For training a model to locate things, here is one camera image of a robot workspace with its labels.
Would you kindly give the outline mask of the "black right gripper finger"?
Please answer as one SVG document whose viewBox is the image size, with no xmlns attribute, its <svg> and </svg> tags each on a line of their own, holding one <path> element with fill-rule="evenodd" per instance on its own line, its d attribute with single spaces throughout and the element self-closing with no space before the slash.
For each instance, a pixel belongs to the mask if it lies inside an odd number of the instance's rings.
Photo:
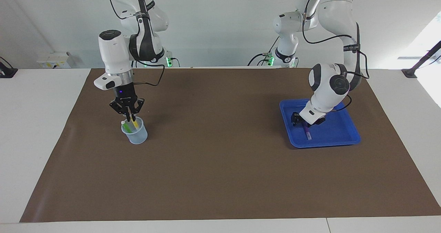
<svg viewBox="0 0 441 233">
<path fill-rule="evenodd" d="M 124 104 L 120 105 L 116 100 L 110 102 L 109 106 L 118 114 L 124 115 L 128 122 L 131 121 L 130 107 L 127 107 Z"/>
<path fill-rule="evenodd" d="M 137 114 L 141 111 L 142 106 L 145 103 L 145 99 L 139 98 L 131 106 L 131 121 L 136 121 Z"/>
</svg>

